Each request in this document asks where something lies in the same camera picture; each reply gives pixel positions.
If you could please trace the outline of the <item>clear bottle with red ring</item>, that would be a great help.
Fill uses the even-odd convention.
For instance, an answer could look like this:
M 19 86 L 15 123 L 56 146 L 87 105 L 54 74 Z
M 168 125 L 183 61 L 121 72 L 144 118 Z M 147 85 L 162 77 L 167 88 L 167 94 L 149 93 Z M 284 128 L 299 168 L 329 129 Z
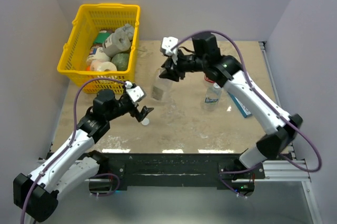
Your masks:
M 214 81 L 209 79 L 206 75 L 204 75 L 204 80 L 207 82 L 207 83 L 210 83 L 210 84 L 213 84 Z

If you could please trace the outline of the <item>clear white bottle cap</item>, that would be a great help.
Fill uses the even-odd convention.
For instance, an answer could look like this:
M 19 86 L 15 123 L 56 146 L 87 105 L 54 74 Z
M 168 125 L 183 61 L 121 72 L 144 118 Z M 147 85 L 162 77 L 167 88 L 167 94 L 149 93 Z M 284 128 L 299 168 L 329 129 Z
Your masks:
M 216 88 L 216 89 L 221 88 L 217 83 L 214 83 L 214 84 L 213 84 L 213 87 Z

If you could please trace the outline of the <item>clear labelled bottle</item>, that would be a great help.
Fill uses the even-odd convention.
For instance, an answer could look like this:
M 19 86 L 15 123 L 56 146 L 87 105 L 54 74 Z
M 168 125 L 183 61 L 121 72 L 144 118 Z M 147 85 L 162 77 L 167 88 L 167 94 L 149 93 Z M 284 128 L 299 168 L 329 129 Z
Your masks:
M 210 86 L 205 94 L 205 97 L 202 101 L 202 108 L 207 111 L 214 111 L 220 101 L 222 94 L 222 88 L 216 89 L 212 86 Z

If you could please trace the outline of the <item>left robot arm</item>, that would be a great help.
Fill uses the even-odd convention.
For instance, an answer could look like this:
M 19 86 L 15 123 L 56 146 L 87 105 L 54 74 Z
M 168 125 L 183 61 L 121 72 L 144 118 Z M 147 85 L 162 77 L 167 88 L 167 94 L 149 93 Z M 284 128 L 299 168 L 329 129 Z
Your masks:
M 43 222 L 58 206 L 61 196 L 87 178 L 105 177 L 108 163 L 86 157 L 80 164 L 76 160 L 93 147 L 110 129 L 110 122 L 125 114 L 142 122 L 152 111 L 139 102 L 146 96 L 136 85 L 124 86 L 120 98 L 111 89 L 100 90 L 92 106 L 80 120 L 74 120 L 69 138 L 44 163 L 28 175 L 20 173 L 13 181 L 14 204 L 21 208 L 20 223 Z

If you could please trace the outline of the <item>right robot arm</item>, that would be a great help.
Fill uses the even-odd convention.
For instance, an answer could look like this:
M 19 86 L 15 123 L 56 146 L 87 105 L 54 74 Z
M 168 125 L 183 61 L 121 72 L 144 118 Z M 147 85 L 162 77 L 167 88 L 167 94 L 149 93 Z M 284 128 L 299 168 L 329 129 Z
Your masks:
M 256 118 L 265 135 L 254 147 L 244 151 L 235 162 L 234 171 L 240 178 L 247 178 L 253 167 L 276 158 L 296 137 L 296 128 L 303 119 L 291 116 L 262 92 L 243 70 L 235 57 L 222 55 L 216 37 L 210 32 L 192 36 L 194 52 L 185 55 L 179 49 L 179 40 L 164 37 L 160 51 L 167 60 L 160 78 L 174 82 L 184 79 L 186 73 L 203 72 L 229 94 L 237 98 Z

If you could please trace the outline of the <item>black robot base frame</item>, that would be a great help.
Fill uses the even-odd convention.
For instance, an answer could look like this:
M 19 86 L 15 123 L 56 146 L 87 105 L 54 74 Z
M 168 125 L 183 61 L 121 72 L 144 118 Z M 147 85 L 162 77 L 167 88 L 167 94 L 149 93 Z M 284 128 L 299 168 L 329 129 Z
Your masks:
M 103 154 L 96 150 L 82 154 L 100 165 L 101 178 L 91 178 L 91 192 L 129 187 L 215 187 L 232 186 L 244 195 L 254 191 L 254 182 L 265 178 L 262 164 L 246 171 L 237 154 Z

